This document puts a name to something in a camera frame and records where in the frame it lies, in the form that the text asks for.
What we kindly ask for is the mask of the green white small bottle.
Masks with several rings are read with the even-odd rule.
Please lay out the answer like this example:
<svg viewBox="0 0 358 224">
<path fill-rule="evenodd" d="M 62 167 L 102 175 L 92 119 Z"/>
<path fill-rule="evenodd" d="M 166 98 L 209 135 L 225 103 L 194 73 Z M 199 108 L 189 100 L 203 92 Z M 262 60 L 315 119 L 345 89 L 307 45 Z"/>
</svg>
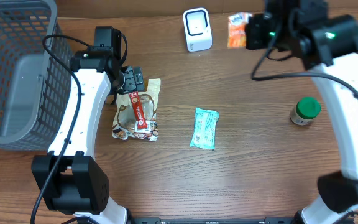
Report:
<svg viewBox="0 0 358 224">
<path fill-rule="evenodd" d="M 321 105 L 316 98 L 302 98 L 290 112 L 291 121 L 299 126 L 309 125 L 321 112 Z"/>
</svg>

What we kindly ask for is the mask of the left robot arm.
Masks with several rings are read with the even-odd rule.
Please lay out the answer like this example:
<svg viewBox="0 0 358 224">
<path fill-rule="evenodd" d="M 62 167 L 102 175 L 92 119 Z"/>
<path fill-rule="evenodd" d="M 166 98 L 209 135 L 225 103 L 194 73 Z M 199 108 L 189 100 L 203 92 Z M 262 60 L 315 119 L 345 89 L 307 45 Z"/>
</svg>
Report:
<svg viewBox="0 0 358 224">
<path fill-rule="evenodd" d="M 101 111 L 109 95 L 133 95 L 144 90 L 142 75 L 125 75 L 127 40 L 118 29 L 95 28 L 94 44 L 77 51 L 69 62 L 59 59 L 47 41 L 44 50 L 70 75 L 71 88 L 62 123 L 46 155 L 35 156 L 31 170 L 39 187 L 30 222 L 39 205 L 71 215 L 69 223 L 135 223 L 128 208 L 109 195 L 109 179 L 95 161 L 95 140 Z"/>
</svg>

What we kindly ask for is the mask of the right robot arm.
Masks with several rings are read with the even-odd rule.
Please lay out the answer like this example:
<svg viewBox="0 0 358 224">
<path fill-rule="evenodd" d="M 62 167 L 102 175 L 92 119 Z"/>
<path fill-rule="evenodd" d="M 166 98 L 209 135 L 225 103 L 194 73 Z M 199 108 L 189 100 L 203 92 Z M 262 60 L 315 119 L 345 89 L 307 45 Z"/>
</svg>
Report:
<svg viewBox="0 0 358 224">
<path fill-rule="evenodd" d="M 339 148 L 341 168 L 319 177 L 318 198 L 298 211 L 293 223 L 340 223 L 358 214 L 358 22 L 348 14 L 330 17 L 325 1 L 265 1 L 249 19 L 246 47 L 288 51 L 302 61 L 326 105 Z"/>
</svg>

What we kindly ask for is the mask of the red snack bar wrapper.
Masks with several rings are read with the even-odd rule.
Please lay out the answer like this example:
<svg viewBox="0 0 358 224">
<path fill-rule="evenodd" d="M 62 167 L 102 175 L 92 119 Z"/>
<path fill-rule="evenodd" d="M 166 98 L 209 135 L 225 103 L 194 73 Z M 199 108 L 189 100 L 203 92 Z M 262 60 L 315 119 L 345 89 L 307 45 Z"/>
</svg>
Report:
<svg viewBox="0 0 358 224">
<path fill-rule="evenodd" d="M 147 123 L 144 116 L 144 112 L 142 109 L 140 97 L 137 91 L 129 94 L 129 98 L 131 99 L 132 107 L 134 109 L 135 118 L 137 121 L 136 128 L 137 129 L 147 129 Z"/>
</svg>

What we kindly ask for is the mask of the white brown snack bag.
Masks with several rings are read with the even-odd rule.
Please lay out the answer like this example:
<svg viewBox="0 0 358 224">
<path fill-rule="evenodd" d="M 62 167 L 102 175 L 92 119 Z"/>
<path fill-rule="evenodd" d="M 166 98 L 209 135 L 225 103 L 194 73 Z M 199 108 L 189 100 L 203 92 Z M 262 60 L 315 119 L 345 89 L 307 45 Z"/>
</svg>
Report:
<svg viewBox="0 0 358 224">
<path fill-rule="evenodd" d="M 147 129 L 136 128 L 137 121 L 129 95 L 117 95 L 117 112 L 112 126 L 112 136 L 114 138 L 122 140 L 137 138 L 148 141 L 156 141 L 158 139 L 156 117 L 160 88 L 161 79 L 148 79 L 146 90 L 138 92 Z"/>
</svg>

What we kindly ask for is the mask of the teal wet wipes pack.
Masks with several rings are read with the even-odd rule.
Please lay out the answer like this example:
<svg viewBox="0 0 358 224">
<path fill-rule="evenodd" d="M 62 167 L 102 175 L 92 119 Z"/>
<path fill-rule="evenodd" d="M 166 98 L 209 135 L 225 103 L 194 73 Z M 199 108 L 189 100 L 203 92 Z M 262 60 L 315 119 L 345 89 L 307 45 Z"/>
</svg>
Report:
<svg viewBox="0 0 358 224">
<path fill-rule="evenodd" d="M 219 113 L 217 111 L 196 108 L 190 147 L 215 150 L 216 123 L 218 119 Z"/>
</svg>

